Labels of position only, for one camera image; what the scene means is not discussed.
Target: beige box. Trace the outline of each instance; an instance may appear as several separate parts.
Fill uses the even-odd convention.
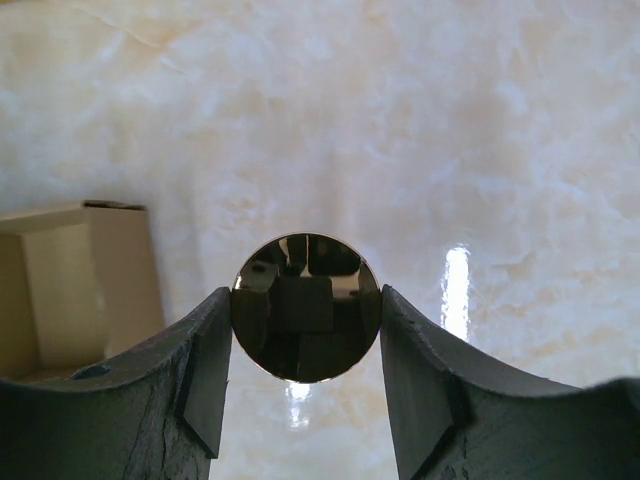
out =
[[[0,377],[64,376],[164,328],[144,207],[0,217]]]

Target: circular mirror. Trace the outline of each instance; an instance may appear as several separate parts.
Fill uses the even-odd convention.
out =
[[[247,354],[276,377],[334,378],[364,357],[380,330],[380,289],[362,256],[325,235],[272,240],[244,264],[231,317]]]

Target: scratched black surface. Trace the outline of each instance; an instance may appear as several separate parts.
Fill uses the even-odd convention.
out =
[[[381,338],[401,480],[640,478],[638,379],[579,390],[529,375],[388,286]]]

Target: black plastic part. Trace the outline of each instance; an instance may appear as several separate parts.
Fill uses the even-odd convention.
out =
[[[197,435],[208,458],[218,458],[224,400],[227,392],[231,356],[231,312],[228,301],[210,311],[192,315],[207,316],[193,336],[187,372],[180,388],[176,414]]]
[[[182,321],[75,379],[0,380],[0,478],[207,479],[229,332],[229,289],[221,288]],[[184,418],[175,414],[178,398],[186,398]]]
[[[400,480],[640,478],[640,380],[580,390],[506,365],[382,293]]]

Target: marble surface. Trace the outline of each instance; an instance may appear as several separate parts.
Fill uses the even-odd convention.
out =
[[[168,321],[312,230],[470,343],[640,373],[637,0],[0,4],[0,211],[147,204]],[[379,345],[302,387],[234,348],[211,478],[397,478]]]

